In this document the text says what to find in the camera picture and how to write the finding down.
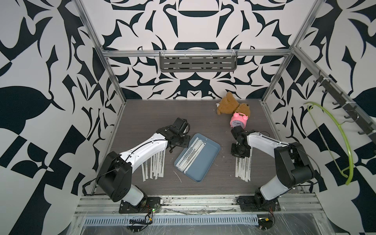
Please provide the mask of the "white straw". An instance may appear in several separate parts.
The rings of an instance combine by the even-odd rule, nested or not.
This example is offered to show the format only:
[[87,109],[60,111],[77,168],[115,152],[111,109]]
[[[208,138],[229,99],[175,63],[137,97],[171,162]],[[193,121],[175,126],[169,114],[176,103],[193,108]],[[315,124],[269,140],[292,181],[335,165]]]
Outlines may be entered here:
[[197,141],[198,140],[201,140],[201,139],[199,139],[199,138],[196,138],[195,140],[194,140],[194,142],[193,142],[193,144],[188,148],[188,150],[186,151],[186,153],[182,156],[182,158],[179,160],[179,162],[177,163],[177,167],[178,167],[178,169],[179,169],[179,166],[180,166],[180,164],[181,163],[183,163],[183,161],[190,155],[190,153],[192,152],[192,150],[193,150],[193,148],[194,148],[194,146],[195,146],[195,144],[197,143]]
[[198,140],[190,155],[180,164],[179,170],[186,173],[205,145],[205,142]]

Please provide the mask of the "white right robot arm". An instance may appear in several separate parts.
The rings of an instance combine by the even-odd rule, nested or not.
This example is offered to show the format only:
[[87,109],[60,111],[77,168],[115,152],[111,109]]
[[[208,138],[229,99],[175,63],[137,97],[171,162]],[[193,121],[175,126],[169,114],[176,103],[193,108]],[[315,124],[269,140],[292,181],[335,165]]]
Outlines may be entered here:
[[275,160],[276,176],[255,192],[255,202],[272,202],[291,188],[315,177],[315,170],[303,146],[298,143],[285,143],[267,137],[259,132],[245,131],[241,126],[232,128],[235,140],[231,154],[235,157],[251,156],[251,150],[258,149]]

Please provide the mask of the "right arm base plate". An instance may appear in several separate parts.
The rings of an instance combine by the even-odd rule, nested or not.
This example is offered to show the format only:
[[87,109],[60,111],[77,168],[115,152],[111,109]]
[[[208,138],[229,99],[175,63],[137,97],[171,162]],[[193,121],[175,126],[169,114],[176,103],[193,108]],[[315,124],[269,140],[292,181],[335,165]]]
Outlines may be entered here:
[[281,207],[278,199],[266,200],[261,194],[255,194],[254,196],[239,196],[237,198],[237,204],[239,204],[242,212],[268,212],[280,211]]

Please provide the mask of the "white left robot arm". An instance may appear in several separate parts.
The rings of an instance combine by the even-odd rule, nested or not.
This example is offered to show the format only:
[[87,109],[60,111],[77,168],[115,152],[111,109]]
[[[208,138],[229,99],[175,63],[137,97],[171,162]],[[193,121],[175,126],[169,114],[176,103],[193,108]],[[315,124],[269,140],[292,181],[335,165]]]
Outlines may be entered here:
[[146,194],[132,185],[135,170],[155,154],[170,148],[187,147],[190,125],[186,119],[177,118],[172,125],[159,128],[149,139],[125,152],[112,151],[105,157],[95,179],[96,184],[113,201],[124,201],[134,208],[146,203]]

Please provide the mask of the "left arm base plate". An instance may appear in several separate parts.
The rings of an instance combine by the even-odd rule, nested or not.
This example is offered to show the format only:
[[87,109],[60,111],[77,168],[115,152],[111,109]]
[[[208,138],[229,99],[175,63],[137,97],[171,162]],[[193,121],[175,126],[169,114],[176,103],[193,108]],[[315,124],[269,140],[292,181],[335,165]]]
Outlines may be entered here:
[[148,197],[145,196],[137,206],[121,201],[119,213],[120,214],[129,214],[129,213],[146,213],[149,210],[158,211],[161,206],[160,197]]

